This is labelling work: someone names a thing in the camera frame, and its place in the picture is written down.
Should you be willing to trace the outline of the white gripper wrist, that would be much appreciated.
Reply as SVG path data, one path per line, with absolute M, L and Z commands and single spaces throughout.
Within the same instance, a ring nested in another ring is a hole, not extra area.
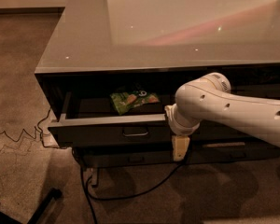
M 189 148 L 189 135 L 200 127 L 201 121 L 194 118 L 185 118 L 179 112 L 177 105 L 167 105 L 165 113 L 172 132 L 176 134 L 172 137 L 173 160 L 182 161 Z

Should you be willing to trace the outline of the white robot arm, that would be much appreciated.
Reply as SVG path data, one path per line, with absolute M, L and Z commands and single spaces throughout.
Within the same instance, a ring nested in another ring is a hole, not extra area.
M 184 158 L 179 149 L 189 145 L 189 136 L 203 120 L 280 147 L 280 100 L 233 95 L 230 82 L 220 73 L 210 73 L 180 86 L 175 103 L 166 106 L 165 113 L 174 133 L 176 161 Z

